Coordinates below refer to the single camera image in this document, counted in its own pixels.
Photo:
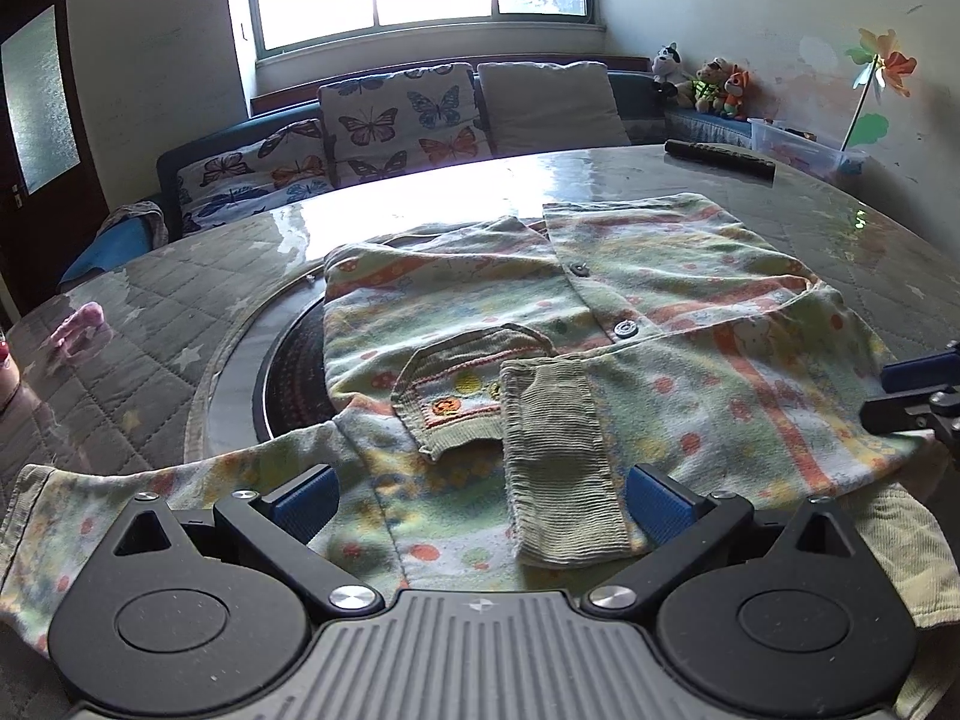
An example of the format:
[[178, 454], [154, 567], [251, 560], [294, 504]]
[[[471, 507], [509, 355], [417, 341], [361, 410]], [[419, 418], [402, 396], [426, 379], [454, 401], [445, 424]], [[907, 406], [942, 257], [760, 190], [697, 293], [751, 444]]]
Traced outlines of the colourful patterned children's cardigan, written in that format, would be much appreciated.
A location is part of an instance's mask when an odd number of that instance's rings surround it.
[[20, 473], [2, 617], [29, 645], [133, 496], [200, 509], [316, 463], [343, 491], [320, 549], [383, 592], [517, 590], [644, 553], [625, 483], [647, 463], [762, 511], [841, 497], [916, 624], [957, 621], [957, 566], [914, 497], [939, 452], [857, 419], [887, 348], [706, 197], [407, 232], [336, 250], [324, 277], [331, 419], [159, 472]]

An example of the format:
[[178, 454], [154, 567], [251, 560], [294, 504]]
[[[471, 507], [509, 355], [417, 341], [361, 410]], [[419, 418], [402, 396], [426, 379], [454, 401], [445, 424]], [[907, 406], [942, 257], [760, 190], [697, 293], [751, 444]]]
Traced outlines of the round black induction cooktop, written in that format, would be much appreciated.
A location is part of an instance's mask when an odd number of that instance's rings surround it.
[[325, 385], [324, 299], [319, 298], [280, 333], [263, 358], [252, 419], [257, 439], [265, 442], [334, 415]]

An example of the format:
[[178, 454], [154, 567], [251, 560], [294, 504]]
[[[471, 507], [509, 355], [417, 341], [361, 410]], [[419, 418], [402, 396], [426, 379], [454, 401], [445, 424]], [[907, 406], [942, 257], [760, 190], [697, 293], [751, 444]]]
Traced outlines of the clear plastic storage box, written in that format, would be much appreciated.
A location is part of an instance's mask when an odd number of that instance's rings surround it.
[[819, 142], [789, 132], [776, 122], [750, 119], [752, 148], [766, 158], [805, 172], [830, 184], [861, 176], [867, 154], [857, 149], [841, 149], [832, 142]]

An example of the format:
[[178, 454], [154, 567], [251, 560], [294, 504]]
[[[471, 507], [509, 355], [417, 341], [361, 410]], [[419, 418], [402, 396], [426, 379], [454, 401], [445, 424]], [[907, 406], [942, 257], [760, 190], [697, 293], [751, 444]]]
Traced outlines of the black remote control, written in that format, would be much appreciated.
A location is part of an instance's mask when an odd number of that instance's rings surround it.
[[664, 143], [664, 151], [674, 160], [715, 167], [741, 176], [754, 177], [763, 182], [773, 182], [776, 176], [776, 166], [773, 161], [764, 160], [750, 153], [734, 153], [712, 143], [667, 140]]

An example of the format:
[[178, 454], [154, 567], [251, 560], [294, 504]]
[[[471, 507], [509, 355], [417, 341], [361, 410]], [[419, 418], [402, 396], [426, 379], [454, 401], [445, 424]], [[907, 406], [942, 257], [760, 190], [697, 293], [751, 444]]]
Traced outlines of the colourful paper pinwheel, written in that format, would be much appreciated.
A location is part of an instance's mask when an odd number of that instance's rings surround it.
[[918, 68], [918, 59], [901, 50], [893, 29], [875, 32], [861, 28], [857, 44], [846, 50], [846, 57], [857, 67], [853, 82], [857, 101], [841, 140], [843, 151], [873, 145], [887, 137], [889, 117], [880, 112], [884, 96], [890, 93], [908, 99], [908, 78]]

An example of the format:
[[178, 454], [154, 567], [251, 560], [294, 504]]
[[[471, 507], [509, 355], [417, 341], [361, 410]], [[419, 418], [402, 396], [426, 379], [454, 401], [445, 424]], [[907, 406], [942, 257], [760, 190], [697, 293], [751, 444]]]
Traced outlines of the pink cartoon water bottle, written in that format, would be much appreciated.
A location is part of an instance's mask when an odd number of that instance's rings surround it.
[[0, 416], [10, 408], [21, 387], [20, 367], [11, 355], [5, 333], [0, 332]]

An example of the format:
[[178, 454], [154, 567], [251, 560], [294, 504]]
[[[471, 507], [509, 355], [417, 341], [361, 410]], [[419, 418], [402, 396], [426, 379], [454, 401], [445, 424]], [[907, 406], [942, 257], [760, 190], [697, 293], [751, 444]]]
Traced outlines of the lying butterfly print pillow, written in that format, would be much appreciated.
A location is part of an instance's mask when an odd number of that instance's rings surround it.
[[178, 172], [186, 236], [301, 202], [334, 188], [317, 119], [291, 122], [272, 135], [206, 156]]

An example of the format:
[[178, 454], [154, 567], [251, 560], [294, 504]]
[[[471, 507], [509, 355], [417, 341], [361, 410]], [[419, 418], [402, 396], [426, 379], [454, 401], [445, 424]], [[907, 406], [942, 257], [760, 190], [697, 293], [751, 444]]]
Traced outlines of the brown orange plush toys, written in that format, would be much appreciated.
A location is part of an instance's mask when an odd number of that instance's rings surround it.
[[748, 88], [750, 73], [745, 68], [715, 57], [698, 68], [693, 76], [693, 109], [700, 114], [745, 121]]

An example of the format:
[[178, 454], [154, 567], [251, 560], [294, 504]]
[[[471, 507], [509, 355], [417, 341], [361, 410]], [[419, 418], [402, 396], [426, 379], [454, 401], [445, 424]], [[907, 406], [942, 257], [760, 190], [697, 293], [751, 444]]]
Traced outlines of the dark blue sofa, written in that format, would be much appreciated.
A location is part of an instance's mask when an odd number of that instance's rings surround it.
[[685, 109], [673, 86], [599, 62], [455, 62], [361, 75], [321, 86], [313, 104], [164, 153], [160, 193], [112, 211], [60, 286], [336, 188], [488, 158], [669, 138], [745, 146], [750, 127], [722, 110]]

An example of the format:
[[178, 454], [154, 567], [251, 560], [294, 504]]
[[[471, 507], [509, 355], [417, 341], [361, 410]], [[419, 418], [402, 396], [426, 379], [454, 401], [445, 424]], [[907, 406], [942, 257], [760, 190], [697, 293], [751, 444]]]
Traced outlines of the upright butterfly print pillow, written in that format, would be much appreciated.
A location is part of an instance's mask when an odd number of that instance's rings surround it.
[[340, 187], [491, 156], [466, 62], [324, 85], [319, 105]]

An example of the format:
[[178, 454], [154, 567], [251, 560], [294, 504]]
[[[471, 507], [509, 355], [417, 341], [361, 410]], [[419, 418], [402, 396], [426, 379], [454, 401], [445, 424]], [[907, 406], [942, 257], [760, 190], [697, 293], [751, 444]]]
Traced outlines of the dark wooden door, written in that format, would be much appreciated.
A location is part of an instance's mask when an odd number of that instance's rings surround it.
[[2, 284], [18, 314], [57, 293], [106, 215], [67, 0], [2, 0]]

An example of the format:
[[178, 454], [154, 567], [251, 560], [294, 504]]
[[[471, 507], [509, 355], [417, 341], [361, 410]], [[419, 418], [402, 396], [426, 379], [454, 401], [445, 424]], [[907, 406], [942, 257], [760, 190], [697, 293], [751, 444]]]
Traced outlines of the black white plush toy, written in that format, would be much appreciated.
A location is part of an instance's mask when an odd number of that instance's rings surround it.
[[662, 104], [692, 109], [693, 76], [682, 67], [677, 43], [665, 44], [652, 60], [652, 81]]

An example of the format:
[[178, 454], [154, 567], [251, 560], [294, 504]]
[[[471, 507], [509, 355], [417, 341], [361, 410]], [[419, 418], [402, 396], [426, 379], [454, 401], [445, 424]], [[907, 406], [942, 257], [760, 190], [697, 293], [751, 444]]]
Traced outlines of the plain beige pillow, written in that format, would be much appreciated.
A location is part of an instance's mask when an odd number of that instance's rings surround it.
[[487, 62], [477, 75], [498, 156], [631, 145], [601, 62]]

